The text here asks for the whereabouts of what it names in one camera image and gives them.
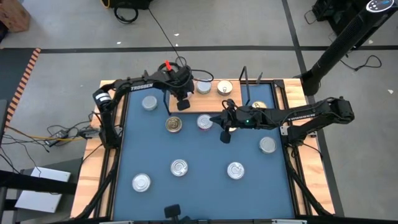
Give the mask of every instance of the blue mat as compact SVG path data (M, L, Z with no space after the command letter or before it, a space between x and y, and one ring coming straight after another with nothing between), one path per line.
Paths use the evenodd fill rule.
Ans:
M246 102L244 86L242 90ZM250 91L251 102L261 100L268 108L274 107L269 85L250 86ZM154 111L145 111L141 106L147 95L158 99ZM218 125L202 131L197 127L199 114L173 115L183 122L178 134L165 128L168 115L161 91L149 89L130 95L114 201L115 221L165 220L164 208L176 203L181 206L182 216L192 219L294 216L278 129L238 129L232 133L231 143L223 144ZM276 152L263 154L259 150L264 136L275 139ZM176 159L188 163L183 177L170 172ZM242 163L242 179L233 180L227 175L230 162ZM132 179L138 173L147 174L152 181L146 192L132 188Z

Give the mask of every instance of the concrete floor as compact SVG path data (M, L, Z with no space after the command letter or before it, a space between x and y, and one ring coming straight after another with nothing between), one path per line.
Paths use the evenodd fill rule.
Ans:
M327 46L331 28L327 22L305 23L303 14L315 0L287 0L301 46ZM32 15L30 30L10 34L0 47L43 49L166 47L168 42L148 11L138 20L122 25L98 0L25 0ZM293 46L282 0L155 0L151 10L174 44L179 46L273 45ZM398 45L398 14L371 40L373 45ZM285 51L181 52L193 68L206 69L216 78L237 78L248 66L249 76L264 72L267 78L289 78L300 73L296 54ZM310 68L322 52L303 52ZM350 100L356 119L349 125L325 128L331 162L347 217L398 220L396 201L398 171L395 161L395 111L398 108L396 59L398 51L360 51L344 58L352 66L377 55L382 68L358 72L339 63L322 80L317 100L343 95ZM100 80L139 76L154 72L173 52L40 54L11 126L30 134L47 135L52 124L72 126L86 119L94 107L91 94ZM38 166L76 159L83 155L84 141L45 152L35 144L29 152ZM33 166L18 145L4 146L17 169ZM0 169L10 170L5 163ZM49 222L50 219L30 223Z

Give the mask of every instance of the tin can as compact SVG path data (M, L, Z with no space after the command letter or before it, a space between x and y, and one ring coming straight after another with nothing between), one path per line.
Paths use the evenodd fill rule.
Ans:
M154 96L146 96L142 100L142 106L144 107L145 110L151 111L154 110L157 106L157 100L156 97Z
M273 138L264 137L260 140L259 147L263 153L273 153L276 150L276 142Z
M232 162L227 168L227 173L230 178L239 180L244 175L244 167L238 162Z
M228 80L221 80L217 84L217 92L221 96L228 96L232 92L233 86L232 83Z
M176 177L182 177L188 172L188 164L183 159L174 160L170 166L172 174Z
M178 133L182 129L182 121L178 117L169 117L166 121L166 129L171 133Z
M199 115L197 119L198 127L204 131L209 130L213 125L213 122L210 121L210 118L211 116L208 114Z
M137 174L132 179L132 187L136 192L145 192L150 186L150 178L146 174Z
M263 101L255 101L251 106L253 108L267 108L267 105Z
M211 82L197 82L197 90L200 94L207 94L211 90Z

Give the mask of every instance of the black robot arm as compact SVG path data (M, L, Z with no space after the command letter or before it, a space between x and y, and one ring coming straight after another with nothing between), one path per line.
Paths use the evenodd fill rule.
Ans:
M308 134L329 124L348 124L354 120L354 113L349 101L342 97L327 98L312 105L286 110L236 106L233 100L224 101L223 106L224 110L221 114L210 118L210 120L224 129L220 137L224 143L230 142L230 128L274 129L282 126L286 121L314 118L301 126L287 128L288 143L300 144Z
M193 93L194 91L191 68L186 65L175 72L168 63L166 65L167 70L158 70L152 75L148 75L144 71L144 74L140 78L116 80L112 84L103 85L93 93L93 98L99 109L101 118L99 137L105 149L119 148L121 145L121 137L114 125L115 108L118 106L121 98L129 92L157 88L164 93L169 91L171 95L175 96L178 100L177 108L179 110L190 107L189 101L184 99L188 96L189 92ZM115 91L113 98L108 93L110 90Z

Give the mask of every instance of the wooden table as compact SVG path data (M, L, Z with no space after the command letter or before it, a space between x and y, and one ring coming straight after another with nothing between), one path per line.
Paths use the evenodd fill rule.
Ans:
M113 81L114 80L103 80L101 81L100 86L112 83ZM306 105L307 102L303 93L300 80L289 78L289 79L284 79L283 81L285 85L285 92L287 95L287 102L289 104L289 107L293 108L296 106ZM277 98L279 100L279 106L281 109L284 109L281 89L279 87L276 88L276 92L277 92ZM121 100L121 103L118 106L115 124L118 124L120 122L122 107L123 107L123 100ZM308 121L307 119L294 121L294 124L301 125L303 123L306 123L307 121ZM98 119L96 119L95 116L93 118L93 121L91 122L91 125L93 127L99 127L100 125L100 122L98 121ZM308 144L309 146L318 148L316 138L307 137L304 143ZM99 138L88 140L84 157L90 154L100 144L101 141ZM308 146L300 146L298 149L301 158L305 183L307 187L310 189L315 198L322 204L322 206L326 210L328 210L330 213L334 213L334 208L331 201L331 195L319 153L316 150L309 148ZM75 200L73 202L71 217L79 215L86 207L86 205L89 203L89 201L92 199L95 192L97 191L100 182L101 168L103 165L104 155L105 155L104 147L100 147L89 158L87 158L84 164L82 165L78 186L76 189ZM114 157L114 152L111 152L109 155L108 170L110 169L113 163L113 157ZM294 158L291 158L291 161L295 166ZM297 194L300 214L305 215L306 212L305 212L302 193L297 184L295 184L295 190ZM108 202L108 195L109 195L109 187L105 191L101 201L101 210L99 213L101 217L106 215L106 205Z

